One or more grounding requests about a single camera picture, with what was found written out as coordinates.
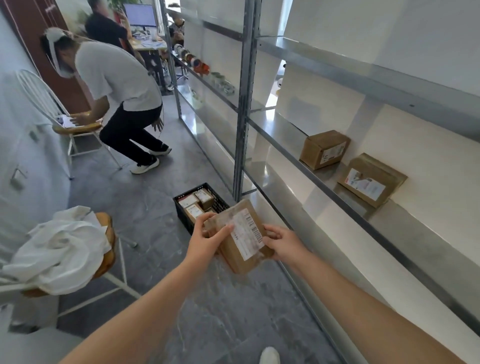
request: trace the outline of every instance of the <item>white sneaker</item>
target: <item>white sneaker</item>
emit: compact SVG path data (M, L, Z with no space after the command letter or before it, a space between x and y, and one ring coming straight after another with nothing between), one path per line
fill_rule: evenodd
M280 364L280 354L271 346L264 349L259 364Z
M172 148L170 147L167 147L166 150L164 151L160 151L160 152L154 152L153 150L148 150L148 152L152 155L152 156L166 156L168 153L170 153L172 151Z
M155 158L155 161L152 164L149 164L148 166L139 166L138 164L130 169L130 172L133 174L142 174L145 172L148 172L152 168L158 167L160 164L160 161L158 158Z

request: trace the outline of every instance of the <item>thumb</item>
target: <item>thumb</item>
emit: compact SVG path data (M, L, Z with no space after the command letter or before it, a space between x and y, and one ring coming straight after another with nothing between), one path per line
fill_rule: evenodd
M272 239L272 238L270 238L270 237L268 237L268 236L264 236L263 241L264 241L264 244L265 244L266 246L268 246L269 248L275 250L275 247L276 247L276 241L275 241L275 239Z
M218 246L220 243L230 235L230 233L233 231L233 228L235 226L233 224L226 225L220 229L218 233L216 233L214 236L210 238L211 241L215 242L215 244Z

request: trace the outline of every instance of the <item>hair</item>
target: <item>hair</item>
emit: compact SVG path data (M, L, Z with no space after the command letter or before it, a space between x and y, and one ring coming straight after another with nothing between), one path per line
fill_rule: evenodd
M92 10L95 10L100 2L101 0L88 0L88 5L90 5Z
M55 52L57 54L57 59L59 62L61 58L58 54L58 51L73 48L75 43L76 42L73 39L71 39L69 36L62 36L59 40L53 43ZM50 42L48 41L48 38L45 34L40 37L40 46L42 47L43 52L46 54L50 62L53 63L52 54L50 52Z

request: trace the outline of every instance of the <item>cardboard box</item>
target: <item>cardboard box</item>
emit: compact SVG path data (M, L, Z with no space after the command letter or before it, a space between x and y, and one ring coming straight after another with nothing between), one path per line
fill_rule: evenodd
M241 200L205 222L210 235L233 222L234 231L220 244L218 251L237 274L246 274L264 259L273 256L274 251L265 246L262 237L266 231L249 200Z
M353 158L338 183L373 207L378 207L402 185L407 176L363 153Z
M350 138L335 130L308 136L303 144L300 160L313 170L339 162Z
M190 205L188 206L186 209L185 209L185 213L187 214L187 216L189 217L189 219L195 223L195 221L197 220L197 217L199 217L200 215L203 215L204 214L204 211L202 210L202 208L200 207L200 205L197 203L197 204L193 204L193 205Z
M184 198L181 198L180 200L178 200L178 203L183 208L187 208L188 206L191 206L193 204L197 204L199 202L200 201L198 200L198 198L194 194L190 194L190 195L185 196Z
M196 198L200 200L200 205L205 210L205 212L213 207L213 202L215 201L213 196L208 193L208 191L204 188L201 190L193 193Z

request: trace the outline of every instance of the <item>floor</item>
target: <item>floor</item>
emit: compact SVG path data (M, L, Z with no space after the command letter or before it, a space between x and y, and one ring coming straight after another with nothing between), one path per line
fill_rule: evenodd
M124 245L129 285L145 293L178 265L190 238L177 218L172 197L208 182L226 201L233 200L205 155L178 120L175 99L164 97L161 139L173 147L158 168L145 175L116 170L104 151L74 159L70 206L84 205L113 216ZM131 163L116 153L122 163ZM120 277L119 264L111 272ZM112 289L99 278L62 296L60 312ZM63 316L58 328L86 337L134 299L118 291ZM246 276L232 274L216 258L181 308L166 345L151 363L257 363L262 349L274 346L284 363L340 363L336 352L273 261Z

